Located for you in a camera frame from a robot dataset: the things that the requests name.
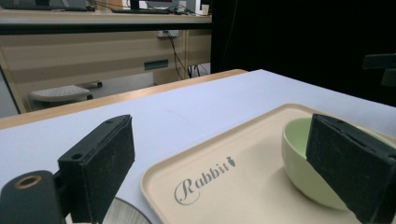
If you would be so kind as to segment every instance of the ceramic bowl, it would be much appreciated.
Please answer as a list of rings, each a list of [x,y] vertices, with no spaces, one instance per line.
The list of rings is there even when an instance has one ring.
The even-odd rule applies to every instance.
[[[347,210],[344,202],[306,160],[305,151],[310,126],[311,118],[293,119],[284,126],[282,159],[286,174],[293,185],[313,201],[331,208]],[[381,135],[362,127],[358,128],[390,146],[396,147]]]

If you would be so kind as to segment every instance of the white table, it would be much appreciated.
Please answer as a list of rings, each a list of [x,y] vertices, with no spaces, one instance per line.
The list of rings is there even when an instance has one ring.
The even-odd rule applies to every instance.
[[[139,187],[151,165],[289,103],[396,136],[395,107],[259,70],[0,130],[0,186],[31,171],[55,173],[57,159],[102,121],[131,114],[136,158],[117,196],[160,223]]]

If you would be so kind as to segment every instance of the power strip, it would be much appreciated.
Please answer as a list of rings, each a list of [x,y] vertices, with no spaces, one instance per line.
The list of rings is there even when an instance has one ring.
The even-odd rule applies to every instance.
[[[178,30],[158,31],[158,37],[178,36]]]

